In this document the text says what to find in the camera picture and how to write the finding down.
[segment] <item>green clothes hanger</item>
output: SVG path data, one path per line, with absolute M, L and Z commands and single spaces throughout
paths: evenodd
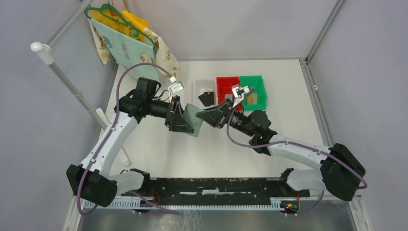
M 115 13 L 115 14 L 122 20 L 122 22 L 121 22 L 121 21 L 118 21 L 118 20 L 116 20 L 116 19 L 114 19 L 114 18 L 112 18 L 111 16 L 105 15 L 105 14 L 103 13 L 103 11 L 105 11 L 105 10 L 110 10 L 110 11 L 112 11 L 113 13 Z M 120 25 L 130 26 L 131 28 L 135 29 L 137 32 L 139 32 L 139 33 L 141 33 L 142 35 L 144 35 L 144 36 L 153 44 L 153 51 L 154 51 L 154 52 L 157 51 L 157 45 L 156 45 L 156 43 L 153 41 L 153 39 L 151 39 L 151 38 L 150 38 L 149 36 L 147 36 L 145 33 L 143 33 L 142 31 L 140 31 L 139 29 L 137 29 L 132 23 L 126 21 L 126 20 L 123 18 L 122 14 L 121 14 L 115 7 L 113 7 L 111 4 L 105 3 L 105 4 L 103 4 L 100 8 L 96 8 L 96 7 L 88 7 L 88 8 L 86 8 L 85 11 L 84 11 L 84 13 L 85 13 L 85 15 L 86 15 L 87 18 L 91 19 L 92 17 L 89 16 L 88 11 L 99 11 L 99 12 L 101 13 L 101 15 L 103 15 L 103 16 L 106 17 L 106 18 L 109 18 L 109 19 L 112 20 L 112 21 L 115 21 L 116 23 L 119 23 Z

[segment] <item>yellow cloth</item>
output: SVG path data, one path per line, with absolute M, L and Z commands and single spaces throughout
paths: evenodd
M 110 10 L 104 10 L 102 11 L 103 14 L 112 17 L 113 19 L 119 21 L 119 22 L 123 22 L 119 16 L 115 15 L 114 13 L 111 13 Z M 107 25 L 108 27 L 117 30 L 119 32 L 121 32 L 124 35 L 127 35 L 129 37 L 132 37 L 138 41 L 144 41 L 145 38 L 142 34 L 140 34 L 137 30 L 133 29 L 131 26 L 124 26 L 120 23 L 116 23 L 115 21 L 103 16 L 101 14 L 101 12 L 99 11 L 91 11 L 92 17 L 96 20 L 99 21 L 105 25 Z M 134 14 L 128 12 L 128 11 L 123 11 L 121 13 L 122 17 L 128 21 L 129 23 L 133 24 L 137 29 L 139 29 L 140 31 L 143 31 L 144 28 L 149 27 L 149 22 L 141 19 L 137 16 L 135 16 Z

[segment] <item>green bin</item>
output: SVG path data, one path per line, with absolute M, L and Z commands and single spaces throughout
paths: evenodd
M 250 101 L 252 101 L 252 104 L 248 104 L 248 99 L 244 99 L 242 104 L 245 111 L 265 110 L 267 107 L 267 93 L 262 76 L 240 76 L 240 84 L 242 87 L 249 86 L 250 88 L 254 88 L 253 93 L 256 94 L 252 97 L 250 95 L 248 96 L 251 97 Z

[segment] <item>gray floor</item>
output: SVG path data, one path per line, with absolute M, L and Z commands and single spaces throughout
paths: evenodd
M 301 202 L 301 211 L 313 206 Z M 139 216 L 124 209 L 97 209 L 84 217 L 79 231 L 354 231 L 347 202 L 324 201 L 310 214 L 285 218 L 277 211 L 181 211 Z

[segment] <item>light blue cloth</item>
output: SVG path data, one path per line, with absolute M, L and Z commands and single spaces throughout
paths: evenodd
M 152 46 L 126 36 L 95 19 L 92 19 L 92 23 L 106 45 L 108 45 L 109 51 L 117 64 L 127 69 L 139 63 L 154 63 Z M 159 81 L 159 74 L 153 66 L 138 66 L 129 71 L 129 74 L 134 78 L 145 77 Z

